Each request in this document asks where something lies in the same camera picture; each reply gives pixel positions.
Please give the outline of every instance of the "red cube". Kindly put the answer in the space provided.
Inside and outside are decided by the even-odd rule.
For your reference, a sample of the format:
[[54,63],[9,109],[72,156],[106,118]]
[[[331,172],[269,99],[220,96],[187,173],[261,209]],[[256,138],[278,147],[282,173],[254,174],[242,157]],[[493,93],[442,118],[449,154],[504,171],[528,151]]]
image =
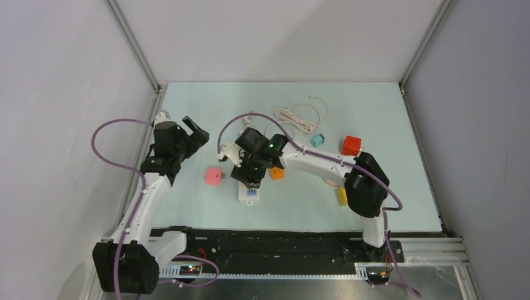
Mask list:
[[342,145],[342,155],[357,156],[361,152],[361,139],[354,136],[346,136]]

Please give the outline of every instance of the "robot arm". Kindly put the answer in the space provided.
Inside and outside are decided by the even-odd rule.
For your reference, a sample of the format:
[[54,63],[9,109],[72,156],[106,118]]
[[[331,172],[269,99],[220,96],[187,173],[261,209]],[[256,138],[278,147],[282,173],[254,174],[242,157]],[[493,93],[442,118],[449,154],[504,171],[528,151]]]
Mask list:
[[[362,239],[367,244],[367,252],[384,252],[382,248],[385,234],[381,209],[388,194],[373,179],[347,166],[348,163],[361,166],[388,185],[388,178],[373,156],[366,152],[358,157],[342,156],[311,147],[302,148],[320,155],[305,154],[305,150],[298,150],[281,134],[276,134],[269,140],[257,130],[247,128],[235,143],[221,147],[219,159],[230,159],[235,165],[231,177],[248,188],[259,188],[266,169],[272,167],[300,170],[340,184],[346,190],[348,206],[361,216]],[[340,162],[333,162],[325,157],[333,157]]]
[[[111,235],[111,240],[97,243],[92,251],[103,291],[114,292],[114,255],[124,231],[127,234],[119,260],[119,286],[122,293],[151,294],[158,283],[159,266],[165,266],[186,249],[186,235],[183,232],[165,232],[156,242],[149,242],[154,218],[182,162],[209,140],[208,132],[189,117],[186,116],[182,121],[192,130],[191,135],[170,120],[168,113],[163,111],[155,117],[154,144],[140,167],[146,178],[146,188],[142,189],[142,183],[139,183],[133,202]],[[135,202],[141,194],[142,201]]]

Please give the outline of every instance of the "pink block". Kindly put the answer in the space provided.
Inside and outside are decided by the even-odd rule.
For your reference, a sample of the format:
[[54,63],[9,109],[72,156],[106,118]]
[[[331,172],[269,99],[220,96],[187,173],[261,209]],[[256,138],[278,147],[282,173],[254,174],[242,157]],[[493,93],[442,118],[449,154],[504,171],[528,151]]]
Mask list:
[[221,184],[223,178],[223,171],[220,167],[210,167],[206,171],[206,183],[211,186],[218,186]]

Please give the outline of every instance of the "white wall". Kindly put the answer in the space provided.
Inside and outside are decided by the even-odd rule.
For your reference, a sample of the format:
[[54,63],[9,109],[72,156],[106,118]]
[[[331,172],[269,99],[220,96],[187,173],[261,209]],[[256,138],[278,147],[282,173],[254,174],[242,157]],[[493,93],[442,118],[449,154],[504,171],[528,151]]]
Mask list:
[[[77,299],[128,173],[92,132],[146,118],[148,82],[102,0],[0,4],[0,298]],[[97,146],[131,164],[140,125]]]
[[119,1],[161,82],[399,81],[440,2]]
[[456,3],[406,92],[486,299],[530,287],[530,2]]

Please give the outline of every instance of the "light blue table surface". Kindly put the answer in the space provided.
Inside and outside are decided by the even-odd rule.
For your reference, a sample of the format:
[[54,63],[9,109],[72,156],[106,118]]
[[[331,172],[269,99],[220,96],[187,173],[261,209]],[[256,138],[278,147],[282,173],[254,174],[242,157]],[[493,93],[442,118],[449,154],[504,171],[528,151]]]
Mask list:
[[[359,231],[360,218],[347,206],[340,206],[336,189],[321,178],[299,171],[273,181],[267,172],[261,199],[253,205],[237,200],[238,183],[230,178],[233,164],[218,162],[217,139],[221,128],[234,116],[253,110],[270,116],[280,107],[298,103],[315,106],[327,119],[309,136],[295,138],[309,145],[314,135],[326,140],[319,149],[339,153],[344,137],[357,136],[390,179],[390,188],[403,202],[403,210],[389,212],[394,231],[440,231],[438,214],[414,139],[406,108],[394,82],[197,82],[171,83],[162,109],[181,125],[190,116],[210,133],[210,141],[191,159],[184,161],[155,220],[155,226],[186,225],[206,229],[265,229],[295,231]],[[294,110],[303,118],[317,120],[308,106]],[[252,118],[253,127],[264,133],[269,121]],[[222,137],[233,142],[243,129],[236,121]],[[277,133],[269,131],[269,137]],[[226,179],[209,186],[206,169],[220,166]],[[389,196],[387,206],[395,206]]]

